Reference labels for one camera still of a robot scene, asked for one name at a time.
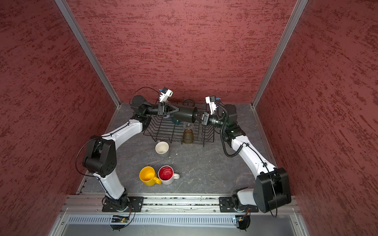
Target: red textured wall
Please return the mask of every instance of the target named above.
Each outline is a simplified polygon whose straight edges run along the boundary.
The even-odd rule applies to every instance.
[[[309,0],[257,111],[311,236],[378,235],[378,2]]]
[[[115,106],[54,1],[0,5],[0,235],[47,235]]]
[[[142,86],[252,102],[296,0],[67,2],[123,102]]]

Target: yellow mug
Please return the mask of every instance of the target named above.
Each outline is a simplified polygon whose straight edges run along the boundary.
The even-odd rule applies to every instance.
[[[152,186],[155,183],[161,184],[161,180],[152,167],[144,167],[141,172],[139,172],[139,178],[147,186]]]

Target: red mug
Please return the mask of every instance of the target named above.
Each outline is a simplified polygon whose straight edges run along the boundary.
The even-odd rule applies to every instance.
[[[158,172],[158,177],[161,182],[165,185],[171,184],[175,179],[179,179],[180,175],[174,173],[173,168],[169,165],[165,165],[160,168]]]

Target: mounting plate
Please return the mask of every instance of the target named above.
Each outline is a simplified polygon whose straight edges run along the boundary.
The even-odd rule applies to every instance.
[[[128,197],[129,201],[131,202],[131,205],[133,206],[133,211],[135,212],[141,212],[143,207],[143,199],[144,197]],[[102,207],[102,212],[118,212],[115,209],[113,209],[110,204],[108,204],[106,201]]]
[[[232,206],[231,206],[231,197],[219,197],[219,209],[220,212],[237,212]],[[259,211],[257,206],[248,205],[249,212],[256,213]]]

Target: white cup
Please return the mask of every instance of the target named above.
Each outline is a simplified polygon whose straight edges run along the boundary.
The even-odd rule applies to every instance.
[[[168,157],[169,156],[169,145],[167,142],[159,142],[155,146],[155,151],[158,153],[160,157]]]
[[[168,185],[171,184],[175,179],[179,179],[180,175],[174,173],[172,167],[165,165],[159,169],[158,177],[163,184]]]

